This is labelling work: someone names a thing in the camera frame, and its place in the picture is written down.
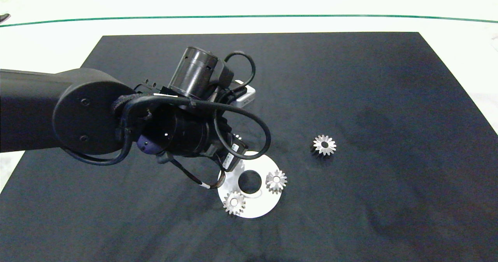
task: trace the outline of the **cable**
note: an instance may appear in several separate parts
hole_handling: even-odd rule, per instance
[[[247,58],[247,60],[251,64],[251,76],[249,77],[249,79],[246,82],[242,83],[240,86],[233,88],[233,90],[231,90],[231,91],[236,91],[236,90],[240,90],[240,89],[244,88],[249,83],[251,83],[251,81],[254,79],[254,76],[256,75],[256,64],[254,63],[254,60],[251,58],[251,56],[244,53],[243,51],[233,51],[233,52],[229,53],[224,58],[224,61],[228,62],[228,60],[230,60],[230,58],[232,56],[235,56],[235,55],[240,55],[240,56],[244,56],[245,58]]]
[[[233,113],[238,113],[241,115],[244,115],[252,120],[254,120],[260,127],[263,129],[265,132],[266,140],[265,140],[265,145],[263,146],[263,149],[256,154],[256,155],[241,155],[235,152],[229,145],[226,143],[224,140],[221,131],[219,130],[219,127],[217,125],[217,119],[214,120],[215,124],[215,131],[216,134],[219,138],[219,141],[223,144],[223,146],[233,154],[233,156],[238,157],[243,160],[253,160],[256,159],[260,156],[263,156],[267,152],[267,150],[270,147],[270,143],[272,141],[272,137],[270,134],[270,130],[268,126],[265,124],[263,120],[261,120],[259,117],[256,115],[249,113],[241,108],[234,107],[234,106],[228,106],[226,104],[219,104],[216,102],[210,102],[210,101],[204,101],[204,100],[196,100],[196,99],[190,99],[190,98],[183,98],[183,97],[174,97],[174,96],[169,96],[169,95],[146,95],[143,97],[137,97],[132,100],[130,100],[123,109],[123,114],[121,115],[121,122],[120,125],[125,129],[124,131],[124,143],[123,143],[123,148],[121,149],[121,152],[119,155],[112,159],[99,159],[95,157],[91,157],[85,154],[81,154],[78,152],[74,152],[71,149],[68,148],[63,148],[65,152],[67,152],[69,155],[77,159],[78,161],[82,161],[87,164],[92,164],[92,165],[98,165],[98,166],[109,166],[109,165],[114,165],[119,163],[120,161],[123,161],[124,158],[128,155],[130,152],[130,148],[132,147],[132,137],[131,137],[131,131],[133,128],[133,122],[132,121],[132,111],[139,106],[149,106],[151,104],[173,104],[176,106],[189,106],[191,104],[196,104],[197,107],[199,108],[206,108],[206,109],[215,109],[215,110],[221,110],[221,111],[230,111]]]
[[[219,188],[219,186],[221,186],[224,182],[224,179],[226,177],[225,173],[224,173],[224,170],[223,170],[223,167],[220,166],[220,171],[221,171],[221,175],[219,176],[219,179],[218,181],[215,183],[215,184],[206,184],[202,181],[200,181],[197,177],[195,177],[195,175],[193,175],[191,172],[189,172],[184,166],[182,166],[182,164],[180,164],[179,161],[175,160],[175,159],[172,159],[170,161],[173,165],[175,165],[177,168],[179,168],[183,173],[185,173],[185,175],[187,175],[190,179],[192,179],[195,183],[199,184],[200,186],[204,187],[204,188],[207,188],[207,189],[217,189]]]
[[[225,92],[219,99],[217,99],[217,102],[222,101],[227,95],[229,95],[229,94],[231,94],[231,93],[233,93],[233,92],[235,92],[237,90],[240,90],[241,88],[245,88],[254,79],[254,76],[256,75],[256,64],[254,63],[254,60],[251,58],[251,56],[247,55],[243,51],[233,51],[233,52],[229,53],[224,58],[224,61],[228,62],[228,60],[232,56],[235,56],[235,55],[241,55],[241,56],[244,56],[245,58],[247,58],[247,60],[251,64],[251,76],[249,77],[249,79],[246,82],[244,82],[241,85],[233,88],[232,90],[229,89],[229,91]],[[215,109],[215,111],[213,113],[213,122],[214,122],[214,128],[215,128],[216,135],[217,135],[219,141],[222,143],[223,147],[226,150],[228,150],[228,152],[230,152],[233,156],[235,156],[235,157],[237,157],[239,159],[243,159],[243,160],[253,160],[253,159],[257,159],[257,158],[263,156],[263,154],[265,154],[266,151],[268,150],[268,148],[270,147],[271,136],[270,136],[269,129],[268,129],[268,131],[266,131],[265,128],[262,127],[263,131],[265,131],[265,136],[266,136],[265,146],[263,147],[263,149],[260,152],[258,152],[258,154],[256,154],[256,155],[247,156],[247,155],[238,154],[237,152],[235,152],[231,148],[231,146],[228,145],[228,143],[223,138],[223,136],[221,134],[221,131],[219,130],[218,118],[219,118],[218,109]]]
[[[95,158],[92,156],[88,156],[85,154],[81,154],[78,152],[75,152],[69,148],[64,148],[62,147],[62,150],[64,150],[66,153],[71,155],[73,158],[75,158],[78,161],[82,161],[87,164],[91,165],[97,165],[97,166],[110,166],[117,164],[121,161],[123,161],[126,156],[128,156],[128,153],[130,152],[130,149],[132,147],[132,137],[131,137],[131,132],[129,129],[126,129],[124,131],[124,143],[123,143],[123,148],[121,148],[121,152],[114,158],[112,159],[100,159],[100,158]]]
[[[134,98],[131,101],[129,101],[123,109],[123,114],[121,116],[121,125],[125,128],[132,127],[132,122],[130,121],[130,113],[133,109],[139,106],[148,106],[150,104],[173,104],[176,106],[189,106],[191,103],[195,103],[196,107],[198,108],[205,108],[205,109],[213,109],[213,110],[220,110],[220,111],[230,111],[233,113],[238,113],[241,115],[244,115],[248,117],[251,120],[254,120],[265,132],[265,145],[263,148],[258,152],[256,155],[242,155],[237,152],[235,152],[224,140],[221,130],[219,130],[219,126],[217,124],[217,119],[214,120],[214,128],[215,132],[219,138],[219,141],[222,143],[222,145],[230,152],[233,156],[243,159],[243,160],[253,160],[257,159],[263,154],[265,154],[269,147],[270,143],[272,142],[272,136],[270,133],[270,129],[268,126],[265,124],[261,118],[257,117],[256,115],[245,111],[242,108],[238,108],[235,106],[228,106],[226,104],[219,104],[216,102],[210,102],[210,101],[204,101],[204,100],[196,100],[196,99],[189,99],[189,98],[183,98],[183,97],[173,97],[169,95],[148,95],[144,97],[138,97]]]

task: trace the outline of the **silver gear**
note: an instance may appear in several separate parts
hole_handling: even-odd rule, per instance
[[[227,193],[224,197],[223,207],[229,214],[240,215],[245,209],[244,195],[237,191]]]
[[[329,156],[330,154],[334,154],[334,151],[336,151],[336,142],[328,135],[319,135],[318,137],[315,137],[313,143],[313,146],[316,147],[315,153],[318,152],[318,154],[322,154],[323,156]]]
[[[285,183],[287,183],[287,177],[281,170],[276,170],[274,173],[268,173],[266,185],[272,193],[281,192]]]

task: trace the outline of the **person's foot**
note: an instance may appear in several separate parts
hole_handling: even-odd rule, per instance
[[[3,14],[0,16],[0,24],[3,23],[6,19],[8,19],[11,15],[10,14]]]

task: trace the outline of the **white circular plate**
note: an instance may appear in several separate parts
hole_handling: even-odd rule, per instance
[[[246,155],[255,155],[257,152],[248,151]],[[272,193],[266,185],[268,173],[275,172],[279,167],[270,157],[263,155],[254,160],[241,160],[231,172],[226,173],[226,179],[222,186],[218,188],[219,199],[224,202],[226,195],[233,191],[238,191],[244,195],[245,209],[238,216],[243,218],[256,218],[267,214],[271,211],[282,195],[282,192]],[[238,186],[238,177],[244,171],[256,171],[261,177],[261,187],[256,193],[247,194],[240,190]]]

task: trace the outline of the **label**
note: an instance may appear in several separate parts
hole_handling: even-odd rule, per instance
[[[234,150],[234,151],[237,151],[238,150],[238,145],[236,145],[235,143],[231,146],[231,148]],[[223,161],[223,168],[228,170],[228,167],[230,166],[231,164],[231,161],[233,160],[233,155],[231,153],[228,153],[228,155],[226,156],[226,158],[224,159]]]

